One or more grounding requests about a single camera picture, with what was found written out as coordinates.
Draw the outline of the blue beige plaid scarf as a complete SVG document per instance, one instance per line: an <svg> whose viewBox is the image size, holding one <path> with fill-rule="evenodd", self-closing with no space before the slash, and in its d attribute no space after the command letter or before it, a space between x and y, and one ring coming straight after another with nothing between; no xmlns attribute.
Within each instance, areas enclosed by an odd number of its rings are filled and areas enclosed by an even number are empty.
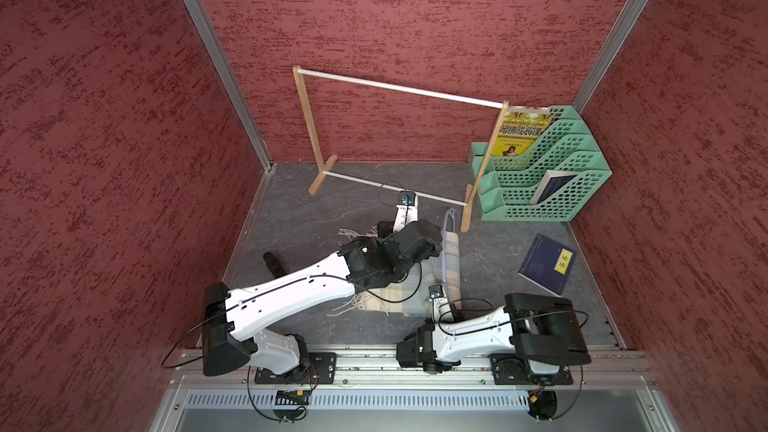
<svg viewBox="0 0 768 432"><path fill-rule="evenodd" d="M354 310L428 317L436 320L449 310L449 302L461 298L459 236L443 231L443 249L438 257L430 257L412 269L408 278L386 288L356 294L334 308L328 317Z"/></svg>

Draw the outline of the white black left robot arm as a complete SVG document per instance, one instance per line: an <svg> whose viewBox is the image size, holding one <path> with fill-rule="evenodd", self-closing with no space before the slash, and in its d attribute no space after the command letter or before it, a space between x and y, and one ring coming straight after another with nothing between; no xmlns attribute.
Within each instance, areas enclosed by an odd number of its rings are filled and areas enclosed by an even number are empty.
<svg viewBox="0 0 768 432"><path fill-rule="evenodd" d="M310 366L298 334L281 335L272 324L319 304L383 289L407 278L413 267L442 251L440 228L419 219L386 237L358 237L319 262L270 282L206 289L202 323L203 374L216 377L251 366L277 376L298 376Z"/></svg>

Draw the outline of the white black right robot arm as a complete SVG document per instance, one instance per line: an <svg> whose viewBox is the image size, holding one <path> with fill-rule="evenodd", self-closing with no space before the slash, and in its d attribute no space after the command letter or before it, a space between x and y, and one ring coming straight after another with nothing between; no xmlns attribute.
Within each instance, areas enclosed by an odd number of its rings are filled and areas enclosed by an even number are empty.
<svg viewBox="0 0 768 432"><path fill-rule="evenodd" d="M403 368L439 374L476 354L506 354L529 375L554 375L565 367L584 366L591 355L579 319L588 314L571 300L528 293L505 296L505 305L485 315L448 322L428 319L396 347Z"/></svg>

